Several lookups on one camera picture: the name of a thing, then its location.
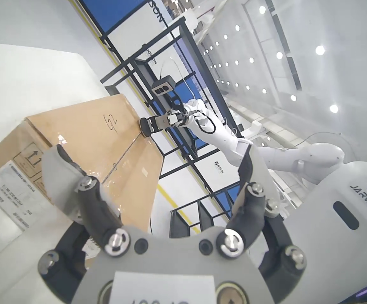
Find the screw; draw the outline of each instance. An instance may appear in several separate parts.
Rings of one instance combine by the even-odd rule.
[[[306,268],[306,257],[299,247],[294,245],[286,247],[285,255],[290,257],[290,259],[295,263],[296,269],[303,270]]]
[[[248,191],[256,197],[263,196],[263,186],[259,183],[250,183],[247,187]]]
[[[123,243],[123,236],[115,233],[109,239],[109,245],[113,250],[120,248],[121,244]]]
[[[81,186],[82,187],[89,187],[92,184],[92,178],[90,176],[85,176],[82,180],[81,180]]]
[[[266,200],[265,215],[275,218],[279,214],[279,203],[274,199]]]
[[[221,251],[227,257],[238,257],[244,251],[244,242],[241,236],[232,229],[224,230],[224,244],[220,245]]]
[[[38,261],[37,269],[40,275],[47,275],[49,269],[51,269],[55,263],[59,260],[59,255],[54,250],[49,250],[44,253]]]
[[[111,256],[120,256],[124,254],[130,247],[130,236],[126,230],[119,228],[114,234],[111,235],[107,245],[105,245],[105,251]]]

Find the box label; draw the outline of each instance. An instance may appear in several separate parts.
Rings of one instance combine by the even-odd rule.
[[[216,304],[212,275],[116,272],[109,304]]]
[[[49,205],[13,161],[0,168],[0,207],[21,229],[33,225]]]
[[[23,173],[25,173],[29,178],[41,172],[41,157],[43,152],[37,147],[35,143],[31,143],[18,155],[16,155],[13,160],[21,168]]]

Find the ceiling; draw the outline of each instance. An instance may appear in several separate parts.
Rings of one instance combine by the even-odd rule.
[[[201,49],[225,96],[301,138],[335,133],[309,142],[367,161],[367,0],[229,0]]]

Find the black metal frame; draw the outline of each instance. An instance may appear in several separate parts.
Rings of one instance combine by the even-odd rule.
[[[101,79],[101,83],[105,83],[106,81],[108,81],[108,79],[110,79],[111,77],[113,77],[114,75],[116,75],[118,72],[125,70],[126,73],[125,75],[117,80],[113,85],[107,86],[106,89],[108,90],[109,94],[113,95],[115,93],[117,93],[117,85],[119,85],[121,82],[123,82],[124,80],[131,78],[131,80],[134,82],[135,86],[137,87],[137,89],[139,90],[139,92],[141,93],[141,95],[144,97],[144,104],[147,107],[151,107],[154,112],[157,115],[161,115],[164,114],[168,109],[163,105],[163,103],[161,102],[161,100],[152,93],[151,88],[150,88],[150,84],[148,82],[148,80],[146,79],[146,77],[144,77],[143,75],[143,71],[145,71],[146,73],[148,73],[150,75],[150,78],[152,79],[152,81],[157,80],[157,76],[153,73],[152,69],[150,68],[150,66],[148,65],[148,62],[151,61],[154,57],[156,57],[157,55],[159,55],[160,53],[162,53],[163,51],[165,51],[167,48],[169,48],[171,45],[176,44],[177,48],[179,49],[182,57],[185,59],[186,65],[189,67],[190,72],[189,75],[187,75],[184,79],[179,80],[176,84],[179,85],[182,82],[186,81],[187,79],[191,78],[191,77],[195,77],[198,85],[201,87],[202,92],[206,98],[205,103],[206,105],[209,105],[211,107],[211,109],[213,108],[212,103],[209,101],[207,94],[205,93],[205,90],[203,89],[203,87],[201,86],[201,83],[199,82],[198,76],[196,75],[196,72],[193,70],[191,64],[189,63],[187,57],[185,56],[185,54],[183,53],[182,48],[179,46],[178,40],[182,39],[183,42],[185,43],[186,48],[189,50],[189,53],[192,56],[192,59],[195,61],[195,65],[198,68],[199,72],[202,74],[202,76],[204,77],[204,79],[208,79],[208,80],[213,80],[213,77],[211,75],[211,72],[208,69],[208,66],[205,63],[205,60],[203,59],[201,52],[199,51],[193,37],[192,34],[190,33],[189,29],[187,28],[186,24],[185,24],[185,18],[182,17],[178,20],[176,20],[172,25],[168,25],[167,22],[165,21],[165,19],[162,17],[162,14],[159,10],[159,8],[157,7],[156,3],[154,0],[144,0],[142,3],[140,3],[137,7],[135,7],[131,12],[129,12],[126,16],[124,16],[123,19],[121,19],[120,21],[118,21],[116,24],[114,24],[114,26],[112,26],[108,31],[104,31],[102,29],[102,27],[100,26],[100,24],[98,23],[98,21],[95,19],[95,17],[93,16],[93,14],[91,13],[91,11],[89,11],[88,7],[86,6],[86,4],[83,2],[83,0],[78,0],[81,8],[85,11],[85,13],[90,17],[92,23],[96,26],[96,28],[98,29],[99,32],[99,39],[102,41],[102,43],[104,43],[104,45],[107,46],[107,48],[114,53],[114,55],[117,57],[117,59],[120,62],[120,65],[118,65],[116,68],[114,68],[111,72],[109,72],[104,78]],[[120,53],[117,51],[117,49],[115,48],[115,46],[113,45],[113,43],[111,42],[111,40],[108,38],[108,35],[114,31],[118,26],[120,26],[123,22],[125,22],[128,18],[130,18],[134,13],[136,13],[137,11],[139,11],[143,6],[145,6],[146,4],[149,4],[150,7],[153,8],[154,13],[157,15],[157,17],[159,17],[160,22],[162,22],[166,29],[163,30],[161,33],[159,33],[155,38],[153,38],[151,41],[149,41],[148,43],[144,44],[142,46],[141,49],[139,49],[137,52],[135,52],[133,55],[131,55],[130,57],[128,57],[127,59],[123,59],[123,57],[120,55]],[[174,36],[172,31],[176,28],[179,27],[179,36]],[[140,60],[138,59],[138,57],[143,54],[144,52],[147,51],[147,49],[151,48],[154,44],[156,44],[159,40],[161,40],[164,36],[167,35],[171,35],[172,36],[172,41],[170,41],[168,44],[164,45],[162,48],[160,48],[158,51],[156,51],[154,54],[152,54],[150,57],[148,57],[146,60]],[[142,87],[142,84],[139,82],[139,80],[137,79],[136,75],[139,77],[140,81],[145,85],[145,87],[147,88],[147,91],[144,90],[144,88]],[[225,105],[225,101],[218,89],[218,87],[214,84],[214,82],[210,82],[208,84],[209,87],[209,91],[213,96],[213,99],[216,101],[216,103],[221,103],[221,105]],[[167,98],[166,97],[167,102],[169,102],[168,104],[171,105],[173,104],[174,99],[173,98]],[[164,110],[164,112],[160,112],[160,110],[157,108],[157,106],[155,105],[157,104],[157,106],[161,109]],[[226,118],[227,118],[227,125],[233,130],[236,129],[237,131],[237,136],[238,137],[242,137],[239,129],[233,119],[233,117],[231,116],[228,107],[226,112],[224,113]],[[195,173],[199,176],[199,178],[201,179],[201,181],[203,182],[205,189],[208,190],[208,192],[211,195],[206,195],[206,197],[214,197],[215,193],[213,192],[213,190],[211,189],[210,185],[207,183],[207,181],[205,180],[205,178],[202,176],[202,174],[200,173],[200,171],[198,170],[198,168],[195,166],[195,163],[207,158],[208,156],[211,156],[217,152],[219,152],[218,149],[215,149],[211,152],[206,153],[205,155],[202,155],[200,157],[198,157],[197,155],[197,151],[207,145],[204,145],[202,147],[200,147],[199,149],[196,147],[195,141],[198,138],[193,138],[193,136],[191,135],[191,133],[189,132],[189,130],[187,128],[174,128],[174,133],[172,133],[171,131],[169,131],[169,135],[172,137],[173,141],[176,143],[177,147],[166,152],[163,153],[163,151],[159,148],[160,152],[162,153],[163,157],[170,155],[176,151],[180,151],[181,156],[184,160],[186,160],[187,162],[185,164],[183,164],[182,166],[179,166],[167,173],[164,173],[160,176],[160,178],[164,178],[168,175],[171,175],[173,173],[176,173],[177,171],[186,168],[188,166],[191,166],[193,171],[195,171]],[[224,210],[224,207],[222,206],[222,204],[216,199],[216,201],[218,202],[219,206],[221,207],[222,210]]]
[[[206,196],[203,196],[195,201],[192,201],[190,203],[187,203],[181,207],[178,207],[176,209],[173,209],[171,211],[171,222],[170,222],[170,229],[169,229],[169,237],[171,237],[171,233],[173,233],[175,231],[174,229],[174,222],[175,222],[175,218],[176,217],[180,217],[180,221],[181,222],[185,222],[185,224],[187,225],[188,229],[191,229],[192,227],[195,227],[195,226],[200,226],[200,230],[201,231],[204,231],[205,229],[207,229],[208,227],[205,226],[203,220],[202,220],[202,216],[201,216],[201,211],[200,211],[200,208],[202,207],[203,208],[203,211],[205,211],[205,213],[207,213],[209,219],[210,219],[210,222],[211,224],[214,224],[214,221],[213,219],[217,218],[217,217],[220,217],[220,216],[226,216],[228,219],[231,218],[231,208],[232,206],[234,205],[234,200],[231,198],[230,194],[228,193],[228,190],[230,188],[233,188],[233,187],[236,187],[239,185],[239,181],[238,182],[235,182],[233,184],[230,184],[229,186],[227,187],[224,187],[222,189],[220,189],[219,191],[216,191],[215,193],[210,193]],[[202,203],[202,200],[206,199],[206,198],[211,198],[212,200],[214,201],[217,201],[218,202],[218,198],[216,198],[217,195],[219,194],[225,194],[226,198],[227,198],[227,201],[228,201],[228,204],[229,204],[229,207],[230,207],[230,210],[225,210],[225,208],[220,204],[221,206],[221,209],[223,210],[223,212],[219,213],[219,214],[216,214],[214,216],[212,216],[208,211],[207,209],[205,208],[205,206],[203,205]],[[189,225],[179,214],[179,211],[184,209],[185,207],[188,207],[188,206],[191,206],[191,205],[194,205],[196,204],[197,207],[198,207],[198,213],[199,213],[199,221],[195,224],[191,224]]]

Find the ceiling light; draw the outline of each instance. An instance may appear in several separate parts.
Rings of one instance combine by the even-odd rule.
[[[336,104],[333,104],[331,107],[330,107],[330,111],[332,113],[337,113],[338,112],[338,107]]]
[[[315,52],[318,54],[318,55],[324,55],[324,52],[326,50],[324,49],[324,46],[323,45],[318,45],[316,48],[315,48]]]

